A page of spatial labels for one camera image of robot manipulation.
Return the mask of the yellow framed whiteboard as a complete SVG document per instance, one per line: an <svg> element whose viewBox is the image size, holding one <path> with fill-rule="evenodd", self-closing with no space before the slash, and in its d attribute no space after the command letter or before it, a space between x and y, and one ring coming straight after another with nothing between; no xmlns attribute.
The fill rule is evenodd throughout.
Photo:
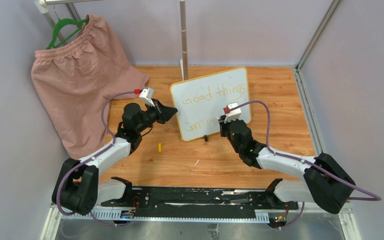
<svg viewBox="0 0 384 240"><path fill-rule="evenodd" d="M250 101L245 67L180 81L170 86L181 139L189 142L220 131L218 118L230 104Z"/></svg>

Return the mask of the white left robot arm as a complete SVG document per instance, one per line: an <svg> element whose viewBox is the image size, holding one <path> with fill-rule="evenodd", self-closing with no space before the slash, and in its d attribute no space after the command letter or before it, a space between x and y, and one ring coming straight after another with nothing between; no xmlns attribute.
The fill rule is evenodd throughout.
<svg viewBox="0 0 384 240"><path fill-rule="evenodd" d="M51 197L64 215L89 214L96 205L115 201L129 206L133 201L132 183L121 177L99 182L100 176L119 160L130 156L139 147L144 131L155 123L166 124L178 109L165 106L153 98L152 105L142 110L137 103L129 103L123 109L115 138L81 159L68 158L62 164Z"/></svg>

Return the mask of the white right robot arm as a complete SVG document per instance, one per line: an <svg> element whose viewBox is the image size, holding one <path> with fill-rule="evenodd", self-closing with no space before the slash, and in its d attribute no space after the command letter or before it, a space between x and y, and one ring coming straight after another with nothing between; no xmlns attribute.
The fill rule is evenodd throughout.
<svg viewBox="0 0 384 240"><path fill-rule="evenodd" d="M274 180L267 188L266 204L278 209L285 202L315 203L324 211L337 214L353 192L354 180L327 153L299 156L260 143L243 120L218 120L220 135L226 137L239 158L249 167L275 170L296 180Z"/></svg>

